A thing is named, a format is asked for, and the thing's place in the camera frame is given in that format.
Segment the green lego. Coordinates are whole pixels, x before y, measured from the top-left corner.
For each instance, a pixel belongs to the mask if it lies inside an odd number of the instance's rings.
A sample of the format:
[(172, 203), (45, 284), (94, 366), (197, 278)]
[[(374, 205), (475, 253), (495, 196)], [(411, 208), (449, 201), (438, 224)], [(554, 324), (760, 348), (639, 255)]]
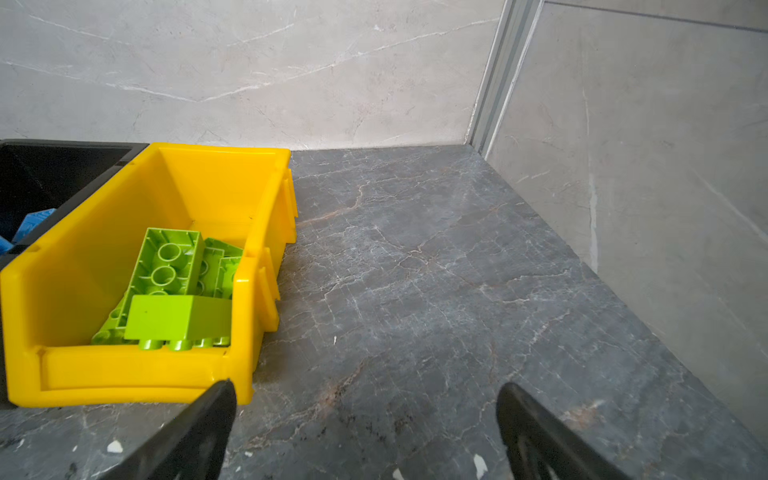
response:
[(124, 338), (142, 350), (171, 351), (229, 346), (231, 299), (197, 295), (136, 295), (128, 311)]
[(206, 238), (195, 295), (231, 300), (234, 276), (243, 250), (229, 243)]
[(203, 260), (199, 231), (148, 228), (120, 308), (126, 322), (136, 295), (192, 295)]
[(91, 338), (92, 345), (124, 345), (130, 343), (130, 340), (124, 338), (128, 321), (124, 308), (125, 302), (126, 298), (123, 297), (109, 313), (103, 325)]

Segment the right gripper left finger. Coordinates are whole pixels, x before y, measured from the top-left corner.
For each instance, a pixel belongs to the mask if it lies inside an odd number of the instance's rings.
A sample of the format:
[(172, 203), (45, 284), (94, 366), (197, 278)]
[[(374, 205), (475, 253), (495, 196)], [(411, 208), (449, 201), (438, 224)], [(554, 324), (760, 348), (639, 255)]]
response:
[(236, 416), (231, 381), (218, 381), (104, 479), (217, 479)]

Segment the blue lego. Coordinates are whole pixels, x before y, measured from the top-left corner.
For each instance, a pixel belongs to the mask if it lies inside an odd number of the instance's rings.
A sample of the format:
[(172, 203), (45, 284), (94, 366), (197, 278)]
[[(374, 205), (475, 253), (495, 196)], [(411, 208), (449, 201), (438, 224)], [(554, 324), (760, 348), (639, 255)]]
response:
[(38, 225), (40, 225), (54, 212), (54, 209), (47, 209), (27, 214), (15, 232), (11, 241), (1, 237), (1, 253), (5, 254), (8, 252), (16, 243), (31, 233)]

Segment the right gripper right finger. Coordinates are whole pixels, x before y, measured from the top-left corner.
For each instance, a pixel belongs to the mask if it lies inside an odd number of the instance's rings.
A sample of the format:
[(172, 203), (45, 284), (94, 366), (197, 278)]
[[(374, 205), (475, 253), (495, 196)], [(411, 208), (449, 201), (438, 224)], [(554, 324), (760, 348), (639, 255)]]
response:
[(500, 389), (496, 418), (516, 479), (628, 477), (516, 383)]

